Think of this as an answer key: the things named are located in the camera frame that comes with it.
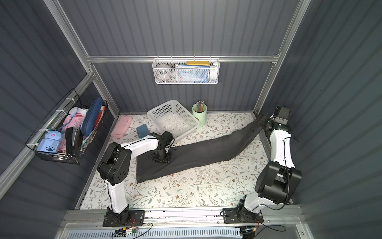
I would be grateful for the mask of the dark grey long pants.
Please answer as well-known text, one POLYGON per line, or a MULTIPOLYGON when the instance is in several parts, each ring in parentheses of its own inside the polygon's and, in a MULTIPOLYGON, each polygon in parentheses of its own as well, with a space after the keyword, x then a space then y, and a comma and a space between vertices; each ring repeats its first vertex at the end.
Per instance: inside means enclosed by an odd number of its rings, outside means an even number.
POLYGON ((195 167, 231 160, 252 143, 266 127, 269 118, 269 114, 260 114, 249 125, 229 135, 170 150, 171 158, 168 163, 153 160, 152 151, 142 154, 137 157, 136 181, 143 183, 195 167))

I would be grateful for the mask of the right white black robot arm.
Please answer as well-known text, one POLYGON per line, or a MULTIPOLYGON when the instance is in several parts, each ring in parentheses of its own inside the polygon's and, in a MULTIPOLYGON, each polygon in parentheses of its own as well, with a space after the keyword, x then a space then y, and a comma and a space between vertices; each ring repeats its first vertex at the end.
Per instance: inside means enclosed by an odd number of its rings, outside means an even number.
POLYGON ((270 116, 266 127, 266 136, 271 145, 271 159, 259 175, 255 192, 245 197, 243 210, 259 214, 263 208, 272 209, 272 205, 287 204, 302 179, 301 171, 293 163, 290 141, 294 140, 288 115, 276 111, 270 116))

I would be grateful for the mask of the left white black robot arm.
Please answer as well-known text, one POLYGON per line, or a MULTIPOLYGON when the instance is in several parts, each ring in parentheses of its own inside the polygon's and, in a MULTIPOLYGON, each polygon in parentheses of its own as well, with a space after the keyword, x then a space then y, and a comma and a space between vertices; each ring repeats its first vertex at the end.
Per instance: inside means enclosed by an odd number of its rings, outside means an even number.
POLYGON ((106 183, 110 198, 109 208, 115 214, 121 214, 128 208, 123 181, 128 175, 130 161, 147 152, 156 162, 167 163, 171 154, 174 137, 169 132, 163 134, 150 133, 146 137, 124 144, 111 143, 97 166, 102 180, 106 183))

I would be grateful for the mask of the white tape roll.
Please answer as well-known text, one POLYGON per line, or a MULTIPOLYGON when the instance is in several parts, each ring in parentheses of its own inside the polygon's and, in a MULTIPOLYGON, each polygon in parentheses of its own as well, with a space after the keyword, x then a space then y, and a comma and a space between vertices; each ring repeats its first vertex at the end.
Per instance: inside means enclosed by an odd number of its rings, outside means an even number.
POLYGON ((158 64, 154 68, 154 75, 158 82, 168 81, 172 77, 172 68, 167 64, 158 64))

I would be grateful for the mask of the blue snap wallet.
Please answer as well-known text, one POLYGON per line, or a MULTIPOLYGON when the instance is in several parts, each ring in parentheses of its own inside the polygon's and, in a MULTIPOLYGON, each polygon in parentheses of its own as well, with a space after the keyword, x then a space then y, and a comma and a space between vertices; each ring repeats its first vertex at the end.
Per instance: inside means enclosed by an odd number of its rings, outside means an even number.
POLYGON ((150 133, 147 124, 140 125, 136 128, 136 131, 139 138, 145 138, 150 133))

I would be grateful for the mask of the white plastic perforated basket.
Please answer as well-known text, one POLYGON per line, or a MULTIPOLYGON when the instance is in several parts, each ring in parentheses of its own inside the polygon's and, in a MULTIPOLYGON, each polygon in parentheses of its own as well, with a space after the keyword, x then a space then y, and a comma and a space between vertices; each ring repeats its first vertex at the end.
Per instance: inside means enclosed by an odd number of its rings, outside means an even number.
POLYGON ((199 120, 177 100, 170 100, 154 107, 147 112, 147 117, 160 134, 168 131, 175 140, 192 133, 200 124, 199 120))

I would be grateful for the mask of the pink pencil case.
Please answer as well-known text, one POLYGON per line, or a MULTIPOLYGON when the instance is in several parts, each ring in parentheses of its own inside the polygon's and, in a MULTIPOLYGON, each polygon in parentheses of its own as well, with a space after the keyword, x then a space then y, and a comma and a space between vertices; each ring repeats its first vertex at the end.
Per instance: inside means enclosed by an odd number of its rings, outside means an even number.
POLYGON ((110 134, 111 138, 121 139, 125 136, 127 130, 129 129, 133 118, 131 116, 120 116, 113 131, 110 134))

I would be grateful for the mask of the green pencil cup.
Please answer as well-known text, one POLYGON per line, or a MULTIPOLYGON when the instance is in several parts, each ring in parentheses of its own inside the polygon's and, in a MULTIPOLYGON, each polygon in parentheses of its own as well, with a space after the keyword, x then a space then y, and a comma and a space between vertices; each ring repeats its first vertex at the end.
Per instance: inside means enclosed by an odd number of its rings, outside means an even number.
POLYGON ((192 114, 193 116, 199 121, 199 127, 204 127, 207 121, 207 106, 204 105, 204 111, 202 113, 195 112, 196 104, 192 107, 192 114))

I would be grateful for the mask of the colored pencils in cup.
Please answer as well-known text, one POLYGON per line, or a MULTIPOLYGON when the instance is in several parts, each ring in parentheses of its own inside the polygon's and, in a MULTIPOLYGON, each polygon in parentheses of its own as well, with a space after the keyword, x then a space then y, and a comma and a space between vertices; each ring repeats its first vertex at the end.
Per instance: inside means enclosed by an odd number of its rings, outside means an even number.
POLYGON ((198 101, 196 104, 195 112, 202 113, 204 111, 204 105, 205 105, 204 101, 198 101))

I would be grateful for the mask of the navy blue zip pouch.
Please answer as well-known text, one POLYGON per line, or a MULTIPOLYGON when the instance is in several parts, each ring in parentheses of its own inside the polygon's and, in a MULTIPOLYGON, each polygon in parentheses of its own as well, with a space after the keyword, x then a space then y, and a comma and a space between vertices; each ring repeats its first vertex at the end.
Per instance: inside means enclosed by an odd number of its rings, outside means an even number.
POLYGON ((94 130, 102 104, 102 97, 97 97, 88 109, 80 128, 83 136, 88 137, 94 130))

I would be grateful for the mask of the blue white box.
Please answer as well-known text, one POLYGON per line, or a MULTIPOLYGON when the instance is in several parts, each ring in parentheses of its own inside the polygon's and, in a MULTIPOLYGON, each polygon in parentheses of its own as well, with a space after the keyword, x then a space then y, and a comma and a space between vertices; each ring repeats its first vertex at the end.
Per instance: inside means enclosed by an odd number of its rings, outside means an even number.
POLYGON ((210 67, 175 65, 176 80, 191 83, 206 83, 210 78, 210 67))

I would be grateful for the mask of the black stapler in side basket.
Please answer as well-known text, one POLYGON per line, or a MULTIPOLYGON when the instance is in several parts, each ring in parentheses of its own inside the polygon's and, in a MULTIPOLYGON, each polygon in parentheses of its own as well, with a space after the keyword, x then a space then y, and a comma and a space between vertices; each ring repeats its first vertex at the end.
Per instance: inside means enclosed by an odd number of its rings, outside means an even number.
POLYGON ((70 127, 66 129, 65 131, 66 153, 68 155, 76 154, 77 136, 78 136, 78 129, 76 127, 70 127))

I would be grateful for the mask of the pink toy in side basket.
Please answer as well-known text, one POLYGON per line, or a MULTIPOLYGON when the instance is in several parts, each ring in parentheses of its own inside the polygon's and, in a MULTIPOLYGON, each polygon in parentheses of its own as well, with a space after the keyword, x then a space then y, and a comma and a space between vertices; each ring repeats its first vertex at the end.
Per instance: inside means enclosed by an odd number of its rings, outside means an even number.
POLYGON ((79 129, 81 126, 81 123, 83 121, 83 115, 76 113, 73 117, 71 115, 68 115, 64 120, 64 127, 61 129, 61 133, 63 135, 63 139, 61 140, 59 144, 58 151, 59 152, 66 152, 66 129, 68 128, 76 128, 79 129))

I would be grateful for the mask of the light blue paw toy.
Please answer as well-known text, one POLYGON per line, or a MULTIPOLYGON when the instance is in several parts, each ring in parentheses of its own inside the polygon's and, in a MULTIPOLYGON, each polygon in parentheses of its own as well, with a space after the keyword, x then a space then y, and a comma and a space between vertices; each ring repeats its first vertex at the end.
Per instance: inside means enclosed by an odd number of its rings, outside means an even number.
POLYGON ((62 133, 56 130, 48 131, 44 139, 41 140, 38 145, 37 151, 47 152, 47 153, 57 153, 59 149, 60 142, 63 139, 62 133))

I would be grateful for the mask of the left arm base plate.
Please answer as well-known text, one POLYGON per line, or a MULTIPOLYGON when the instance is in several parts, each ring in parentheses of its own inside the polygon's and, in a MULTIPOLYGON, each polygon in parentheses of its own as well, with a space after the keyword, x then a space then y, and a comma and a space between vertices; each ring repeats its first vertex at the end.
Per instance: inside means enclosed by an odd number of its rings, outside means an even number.
POLYGON ((144 210, 125 210, 120 214, 113 212, 108 209, 104 216, 104 221, 102 226, 105 228, 109 227, 139 227, 143 225, 145 218, 144 210))

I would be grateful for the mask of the yellow item in wall basket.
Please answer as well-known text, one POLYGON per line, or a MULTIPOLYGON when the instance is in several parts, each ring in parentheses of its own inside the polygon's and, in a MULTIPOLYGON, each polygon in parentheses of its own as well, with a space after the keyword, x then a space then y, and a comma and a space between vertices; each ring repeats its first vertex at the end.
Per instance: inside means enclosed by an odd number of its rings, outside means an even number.
POLYGON ((210 67, 210 62, 208 61, 187 61, 186 64, 192 66, 210 67))

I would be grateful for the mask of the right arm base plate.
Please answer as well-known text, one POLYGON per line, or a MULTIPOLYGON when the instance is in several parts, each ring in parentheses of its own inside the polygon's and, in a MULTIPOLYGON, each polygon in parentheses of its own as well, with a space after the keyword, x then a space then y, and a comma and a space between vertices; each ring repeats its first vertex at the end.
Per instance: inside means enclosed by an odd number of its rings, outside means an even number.
POLYGON ((220 215, 223 217, 225 224, 254 224, 264 222, 262 215, 249 212, 246 209, 240 211, 237 207, 223 208, 220 215))

